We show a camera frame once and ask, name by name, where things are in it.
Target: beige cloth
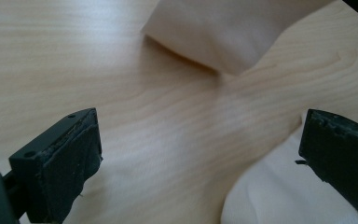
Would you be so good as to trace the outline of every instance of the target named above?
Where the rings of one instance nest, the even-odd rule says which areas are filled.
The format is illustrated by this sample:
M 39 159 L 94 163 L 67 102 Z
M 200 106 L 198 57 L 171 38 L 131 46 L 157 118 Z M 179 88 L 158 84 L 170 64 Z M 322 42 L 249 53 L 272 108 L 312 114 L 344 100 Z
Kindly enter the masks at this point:
M 284 29 L 332 0 L 161 0 L 143 31 L 174 52 L 240 74 Z
M 228 194 L 222 224 L 358 224 L 357 211 L 306 165 L 295 164 L 302 127 Z

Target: table surface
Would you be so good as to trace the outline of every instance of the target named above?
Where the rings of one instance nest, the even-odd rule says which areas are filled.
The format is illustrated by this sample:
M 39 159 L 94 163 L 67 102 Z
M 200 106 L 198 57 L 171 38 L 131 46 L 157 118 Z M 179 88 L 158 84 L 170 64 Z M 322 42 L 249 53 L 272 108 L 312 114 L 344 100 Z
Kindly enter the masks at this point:
M 98 110 L 104 160 L 65 223 L 219 223 L 238 177 L 303 111 L 358 121 L 358 14 L 345 3 L 234 77 L 144 37 L 157 2 L 0 1 L 0 172 L 65 115 Z

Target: napkin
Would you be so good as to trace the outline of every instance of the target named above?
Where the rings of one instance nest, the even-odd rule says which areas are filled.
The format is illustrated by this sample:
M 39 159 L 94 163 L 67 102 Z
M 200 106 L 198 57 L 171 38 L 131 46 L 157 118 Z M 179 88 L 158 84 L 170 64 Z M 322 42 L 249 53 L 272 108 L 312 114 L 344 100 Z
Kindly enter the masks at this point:
M 252 67 L 291 24 L 332 0 L 161 0 L 143 32 L 222 73 Z
M 302 160 L 302 130 L 240 177 L 226 198 L 222 224 L 358 224 L 358 212 L 344 197 L 308 166 L 295 164 Z

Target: wood grain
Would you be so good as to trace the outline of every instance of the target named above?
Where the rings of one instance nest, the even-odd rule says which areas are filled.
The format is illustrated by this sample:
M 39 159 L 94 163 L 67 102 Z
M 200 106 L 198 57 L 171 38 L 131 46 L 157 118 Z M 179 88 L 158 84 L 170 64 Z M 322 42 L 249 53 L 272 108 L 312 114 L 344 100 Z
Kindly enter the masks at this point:
M 65 223 L 219 223 L 303 111 L 358 121 L 358 14 L 343 2 L 232 77 L 140 33 L 157 1 L 0 1 L 0 172 L 61 117 L 98 110 L 103 165 Z

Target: folded cloth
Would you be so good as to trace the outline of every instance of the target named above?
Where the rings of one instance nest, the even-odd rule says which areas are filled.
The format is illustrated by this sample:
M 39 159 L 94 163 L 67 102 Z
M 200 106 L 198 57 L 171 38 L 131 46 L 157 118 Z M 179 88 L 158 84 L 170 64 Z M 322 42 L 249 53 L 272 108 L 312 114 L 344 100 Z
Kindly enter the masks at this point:
M 332 0 L 161 0 L 143 32 L 215 70 L 240 74 L 284 29 Z
M 228 194 L 222 224 L 358 224 L 358 212 L 308 166 L 295 164 L 303 127 L 246 172 Z

